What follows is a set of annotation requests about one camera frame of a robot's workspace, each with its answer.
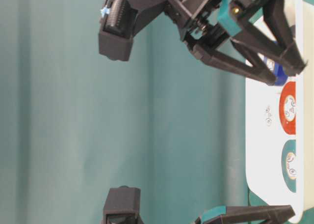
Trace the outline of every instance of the printed symbol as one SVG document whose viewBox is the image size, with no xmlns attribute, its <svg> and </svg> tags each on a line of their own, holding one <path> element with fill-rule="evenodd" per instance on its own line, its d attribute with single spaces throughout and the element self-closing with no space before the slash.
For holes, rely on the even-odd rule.
<svg viewBox="0 0 314 224">
<path fill-rule="evenodd" d="M 292 122 L 296 115 L 296 103 L 292 95 L 286 97 L 284 109 L 286 120 Z"/>
<path fill-rule="evenodd" d="M 296 176 L 296 170 L 294 170 L 294 169 L 290 169 L 290 170 L 289 170 L 289 173 L 290 173 L 290 175 L 292 175 L 292 176 Z"/>
<path fill-rule="evenodd" d="M 286 157 L 286 169 L 287 169 L 287 173 L 288 176 L 290 177 L 290 179 L 295 180 L 297 177 L 297 172 L 296 172 L 296 160 L 295 160 L 296 156 L 294 153 L 290 152 L 287 154 Z"/>
<path fill-rule="evenodd" d="M 266 117 L 266 125 L 267 127 L 270 127 L 272 124 L 272 114 L 271 114 L 271 108 L 270 106 L 267 106 L 265 109 L 265 117 Z"/>
</svg>

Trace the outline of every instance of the blue cable clip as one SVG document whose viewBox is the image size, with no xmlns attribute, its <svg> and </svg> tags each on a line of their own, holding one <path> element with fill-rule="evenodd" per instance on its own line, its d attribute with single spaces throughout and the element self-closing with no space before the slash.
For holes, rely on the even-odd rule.
<svg viewBox="0 0 314 224">
<path fill-rule="evenodd" d="M 110 14 L 110 9 L 105 6 L 103 9 L 100 10 L 100 13 L 102 14 L 103 18 L 106 14 Z"/>
</svg>

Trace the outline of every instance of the black 3d-printed part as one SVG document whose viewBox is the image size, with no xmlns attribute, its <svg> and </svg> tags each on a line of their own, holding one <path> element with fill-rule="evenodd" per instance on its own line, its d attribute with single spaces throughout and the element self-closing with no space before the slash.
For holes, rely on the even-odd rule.
<svg viewBox="0 0 314 224">
<path fill-rule="evenodd" d="M 137 218 L 140 196 L 141 190 L 138 188 L 111 188 L 104 206 L 104 217 L 117 214 L 133 214 Z"/>
<path fill-rule="evenodd" d="M 126 37 L 130 29 L 131 6 L 127 0 L 114 0 L 107 17 L 105 31 Z"/>
</svg>

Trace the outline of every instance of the green curtain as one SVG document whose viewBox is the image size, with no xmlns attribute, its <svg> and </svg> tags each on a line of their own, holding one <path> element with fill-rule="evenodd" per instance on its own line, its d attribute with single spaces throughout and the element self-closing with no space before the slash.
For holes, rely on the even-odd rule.
<svg viewBox="0 0 314 224">
<path fill-rule="evenodd" d="M 130 62 L 100 56 L 102 2 L 0 0 L 0 222 L 98 224 L 121 185 L 150 224 L 247 205 L 244 79 L 195 60 L 164 15 Z"/>
</svg>

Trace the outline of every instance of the blue object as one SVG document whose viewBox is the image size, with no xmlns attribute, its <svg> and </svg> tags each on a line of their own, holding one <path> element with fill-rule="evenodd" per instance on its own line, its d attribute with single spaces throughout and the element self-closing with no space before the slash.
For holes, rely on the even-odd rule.
<svg viewBox="0 0 314 224">
<path fill-rule="evenodd" d="M 110 14 L 110 9 L 105 6 L 103 9 L 100 10 L 102 17 L 105 16 L 105 14 Z"/>
<path fill-rule="evenodd" d="M 239 25 L 229 15 L 229 0 L 222 0 L 217 20 L 230 36 L 235 36 L 241 31 Z"/>
<path fill-rule="evenodd" d="M 288 76 L 285 74 L 282 65 L 274 62 L 273 60 L 265 56 L 264 56 L 264 63 L 272 71 L 272 73 L 277 77 L 277 80 L 274 85 L 283 86 L 287 82 Z"/>
<path fill-rule="evenodd" d="M 201 217 L 201 223 L 203 224 L 204 222 L 213 219 L 215 217 L 218 217 L 220 215 L 226 214 L 226 206 L 219 206 L 215 207 L 213 209 L 210 209 L 209 211 L 206 211 L 205 213 L 202 214 Z"/>
</svg>

